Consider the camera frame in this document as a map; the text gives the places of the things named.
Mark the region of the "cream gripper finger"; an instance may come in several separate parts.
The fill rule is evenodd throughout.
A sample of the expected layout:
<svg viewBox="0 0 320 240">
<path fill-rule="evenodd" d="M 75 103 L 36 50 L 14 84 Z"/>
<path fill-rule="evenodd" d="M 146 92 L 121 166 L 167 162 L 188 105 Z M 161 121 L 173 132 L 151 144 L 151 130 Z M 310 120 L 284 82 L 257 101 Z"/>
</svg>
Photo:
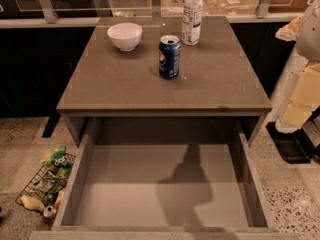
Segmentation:
<svg viewBox="0 0 320 240">
<path fill-rule="evenodd" d="M 319 106 L 320 63 L 308 66 L 299 73 L 281 121 L 290 127 L 301 128 Z"/>
<path fill-rule="evenodd" d="M 284 41 L 296 41 L 299 31 L 299 25 L 302 17 L 294 18 L 287 25 L 281 27 L 275 34 L 275 37 Z"/>
</svg>

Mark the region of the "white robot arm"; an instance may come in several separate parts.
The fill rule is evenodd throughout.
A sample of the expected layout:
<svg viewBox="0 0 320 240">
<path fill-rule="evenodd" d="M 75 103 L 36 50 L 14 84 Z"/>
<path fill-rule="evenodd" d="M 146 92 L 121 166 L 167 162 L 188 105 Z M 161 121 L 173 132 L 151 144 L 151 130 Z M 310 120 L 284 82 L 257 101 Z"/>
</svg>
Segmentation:
<svg viewBox="0 0 320 240">
<path fill-rule="evenodd" d="M 314 0 L 302 16 L 280 28 L 276 37 L 295 41 L 297 53 L 312 62 L 298 73 L 288 104 L 276 121 L 279 132 L 293 133 L 320 107 L 320 0 Z"/>
</svg>

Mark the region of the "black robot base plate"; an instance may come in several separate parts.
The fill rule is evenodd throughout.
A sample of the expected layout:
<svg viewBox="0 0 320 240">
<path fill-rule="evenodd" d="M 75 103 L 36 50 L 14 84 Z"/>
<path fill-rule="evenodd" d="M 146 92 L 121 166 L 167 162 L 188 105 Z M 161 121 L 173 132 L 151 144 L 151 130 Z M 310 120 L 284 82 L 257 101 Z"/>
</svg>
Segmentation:
<svg viewBox="0 0 320 240">
<path fill-rule="evenodd" d="M 309 163 L 311 160 L 320 159 L 320 147 L 313 144 L 303 129 L 293 133 L 281 133 L 274 122 L 269 122 L 266 128 L 281 158 L 287 163 Z"/>
</svg>

